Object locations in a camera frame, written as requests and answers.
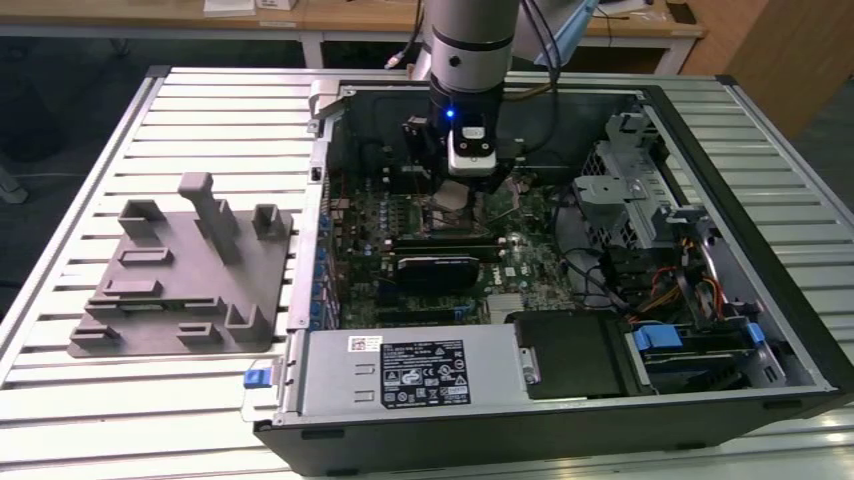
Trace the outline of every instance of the power supply label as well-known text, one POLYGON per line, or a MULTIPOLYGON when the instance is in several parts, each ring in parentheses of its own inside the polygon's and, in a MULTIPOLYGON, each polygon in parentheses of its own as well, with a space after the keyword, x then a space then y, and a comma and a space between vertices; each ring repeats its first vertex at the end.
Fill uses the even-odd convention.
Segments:
POLYGON ((462 340, 385 343, 379 358, 386 408, 472 403, 462 340))

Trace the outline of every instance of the floor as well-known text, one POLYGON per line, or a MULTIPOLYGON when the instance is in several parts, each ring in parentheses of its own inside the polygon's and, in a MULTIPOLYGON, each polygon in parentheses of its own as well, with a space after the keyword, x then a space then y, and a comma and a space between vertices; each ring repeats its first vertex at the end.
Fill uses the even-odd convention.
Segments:
MULTIPOLYGON (((330 45, 334 68, 374 68, 395 44, 330 45)), ((35 85, 54 112, 63 150, 35 163, 6 160, 30 191, 22 205, 0 202, 0 318, 27 279, 86 174, 134 96, 150 65, 302 67, 291 42, 131 41, 118 56, 107 40, 0 38, 0 75, 13 71, 35 85)), ((854 83, 849 83, 796 146, 841 198, 854 208, 854 188, 844 159, 854 157, 854 83)))

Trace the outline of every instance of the black case frame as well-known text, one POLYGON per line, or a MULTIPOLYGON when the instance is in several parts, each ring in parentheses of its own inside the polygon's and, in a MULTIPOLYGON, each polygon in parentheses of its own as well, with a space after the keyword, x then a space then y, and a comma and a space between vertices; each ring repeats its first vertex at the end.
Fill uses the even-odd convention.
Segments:
MULTIPOLYGON (((377 86, 377 82, 349 82, 377 86)), ((383 86, 426 86, 383 82, 383 86)), ((521 88, 529 85, 509 85, 521 88)), ((854 400, 854 366, 794 283, 662 88, 561 84, 644 94, 736 242, 825 379, 836 390, 660 405, 512 412, 429 419, 274 426, 255 435, 303 475, 355 475, 714 446, 757 428, 814 416, 854 400)))

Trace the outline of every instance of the slotted aluminum surface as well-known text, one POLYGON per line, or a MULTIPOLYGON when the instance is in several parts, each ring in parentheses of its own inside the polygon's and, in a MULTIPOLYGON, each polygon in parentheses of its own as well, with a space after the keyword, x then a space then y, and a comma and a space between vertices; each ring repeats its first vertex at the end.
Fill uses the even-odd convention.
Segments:
MULTIPOLYGON (((66 346, 122 234, 115 217, 129 199, 154 197, 162 209, 189 210, 174 193, 179 176, 210 171, 217 196, 233 209, 275 202, 299 226, 313 151, 307 95, 311 81, 322 77, 382 81, 401 74, 177 68, 166 79, 146 80, 0 330, 9 347, 0 361, 5 478, 298 477, 241 416, 243 371, 257 359, 283 352, 282 341, 265 354, 123 359, 75 359, 66 346)), ((542 82, 544 77, 514 74, 513 80, 542 82)), ((577 75, 565 81, 665 88, 852 355, 850 214, 837 209, 838 199, 761 115, 740 104, 748 101, 737 100, 738 91, 710 78, 577 75)), ((677 171, 676 176, 696 198, 685 175, 677 171)), ((283 307, 299 261, 289 265, 283 307)), ((774 424, 710 449, 373 478, 842 478, 854 475, 852 444, 854 411, 844 408, 774 424)))

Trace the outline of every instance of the blue latch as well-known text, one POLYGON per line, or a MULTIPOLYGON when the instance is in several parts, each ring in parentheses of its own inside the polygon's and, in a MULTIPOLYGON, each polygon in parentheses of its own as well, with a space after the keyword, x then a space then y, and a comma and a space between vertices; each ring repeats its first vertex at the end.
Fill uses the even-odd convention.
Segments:
POLYGON ((257 368, 247 370, 243 374, 243 388, 270 388, 273 387, 273 368, 257 368))
POLYGON ((750 334, 750 339, 753 340, 754 345, 760 345, 765 342, 765 332, 762 331, 762 327, 758 323, 750 322, 748 324, 748 333, 750 334))
POLYGON ((673 325, 645 325, 633 332, 638 350, 650 348, 680 348, 682 339, 673 325))

